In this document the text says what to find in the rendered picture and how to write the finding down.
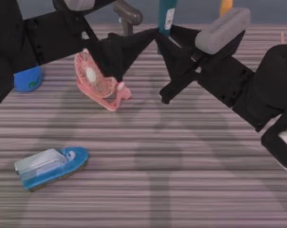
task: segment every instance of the orange object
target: orange object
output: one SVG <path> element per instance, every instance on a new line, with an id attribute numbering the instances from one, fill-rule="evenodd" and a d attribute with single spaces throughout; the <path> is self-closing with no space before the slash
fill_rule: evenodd
<path id="1" fill-rule="evenodd" d="M 131 92 L 124 82 L 118 83 L 114 77 L 103 76 L 87 50 L 76 54 L 75 69 L 80 91 L 107 110 L 116 111 L 120 107 L 121 99 L 127 100 L 131 97 Z M 108 102 L 106 98 L 115 92 L 116 98 Z"/>
<path id="2" fill-rule="evenodd" d="M 220 16 L 224 15 L 233 7 L 233 0 L 221 0 Z"/>

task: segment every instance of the blue container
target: blue container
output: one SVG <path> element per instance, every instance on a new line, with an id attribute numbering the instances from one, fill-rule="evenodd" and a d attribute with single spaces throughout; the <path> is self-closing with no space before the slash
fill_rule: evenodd
<path id="1" fill-rule="evenodd" d="M 37 89 L 42 82 L 39 66 L 15 74 L 15 91 L 30 92 Z"/>
<path id="2" fill-rule="evenodd" d="M 159 31 L 167 37 L 170 35 L 177 1 L 178 0 L 159 0 L 158 28 Z"/>

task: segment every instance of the white label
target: white label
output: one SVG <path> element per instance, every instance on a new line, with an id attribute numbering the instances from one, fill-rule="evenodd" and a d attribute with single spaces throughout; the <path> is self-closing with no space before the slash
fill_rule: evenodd
<path id="1" fill-rule="evenodd" d="M 173 18 L 174 18 L 174 12 L 175 8 L 169 9 L 167 11 L 167 16 L 166 16 L 166 23 L 165 23 L 165 29 L 169 30 L 171 29 L 172 23 L 173 23 Z"/>

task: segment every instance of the wooden surface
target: wooden surface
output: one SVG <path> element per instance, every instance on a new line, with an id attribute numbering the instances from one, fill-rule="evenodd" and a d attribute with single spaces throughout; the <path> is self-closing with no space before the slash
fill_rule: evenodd
<path id="1" fill-rule="evenodd" d="M 236 58 L 256 69 L 281 32 L 287 43 L 287 26 L 250 27 Z M 73 58 L 0 106 L 0 228 L 287 228 L 287 172 L 260 145 L 264 131 L 195 83 L 162 104 L 169 78 L 155 43 L 125 75 L 133 96 L 117 113 L 77 89 Z M 66 146 L 89 149 L 88 166 L 24 191 L 13 163 Z"/>

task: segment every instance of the gray wall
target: gray wall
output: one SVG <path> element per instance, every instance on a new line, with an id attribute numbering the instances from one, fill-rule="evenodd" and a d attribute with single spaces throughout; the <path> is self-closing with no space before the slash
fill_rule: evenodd
<path id="1" fill-rule="evenodd" d="M 52 0 L 18 0 L 25 18 L 52 12 Z M 158 0 L 129 0 L 144 15 L 145 23 L 155 23 L 158 15 Z M 219 13 L 220 0 L 179 0 L 175 23 L 210 23 Z M 234 0 L 235 7 L 251 10 L 252 24 L 286 24 L 287 0 Z M 88 16 L 95 23 L 118 23 L 117 16 L 109 5 Z"/>

